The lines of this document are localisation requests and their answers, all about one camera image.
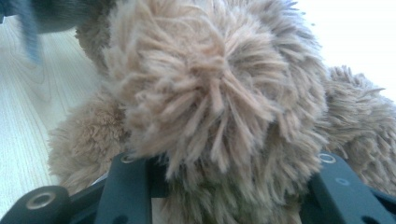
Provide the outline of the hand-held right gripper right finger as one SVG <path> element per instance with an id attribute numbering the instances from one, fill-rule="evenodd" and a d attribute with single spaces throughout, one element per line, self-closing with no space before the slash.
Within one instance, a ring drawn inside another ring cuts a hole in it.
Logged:
<path id="1" fill-rule="evenodd" d="M 319 223 L 318 175 L 308 182 L 308 193 L 303 198 L 300 218 L 303 223 Z"/>

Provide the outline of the grey knit scarf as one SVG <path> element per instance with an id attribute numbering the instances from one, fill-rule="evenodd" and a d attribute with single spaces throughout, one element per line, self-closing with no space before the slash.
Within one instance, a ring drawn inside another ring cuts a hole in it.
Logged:
<path id="1" fill-rule="evenodd" d="M 41 63 L 38 36 L 81 25 L 104 0 L 0 0 L 0 24 L 16 16 L 26 56 Z"/>

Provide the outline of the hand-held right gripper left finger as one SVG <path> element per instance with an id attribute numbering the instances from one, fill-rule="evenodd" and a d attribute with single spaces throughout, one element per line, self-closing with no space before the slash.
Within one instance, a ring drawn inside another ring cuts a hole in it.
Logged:
<path id="1" fill-rule="evenodd" d="M 166 180 L 167 166 L 160 157 L 148 160 L 148 184 L 152 198 L 166 198 L 169 195 L 169 183 Z"/>

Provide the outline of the brown plush teddy bear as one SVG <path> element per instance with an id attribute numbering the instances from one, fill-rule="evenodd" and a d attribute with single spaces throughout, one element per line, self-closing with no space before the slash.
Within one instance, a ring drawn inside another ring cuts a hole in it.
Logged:
<path id="1" fill-rule="evenodd" d="M 290 0 L 98 0 L 77 37 L 105 83 L 49 141 L 70 192 L 127 150 L 165 163 L 168 224 L 301 224 L 326 150 L 396 196 L 396 105 Z"/>

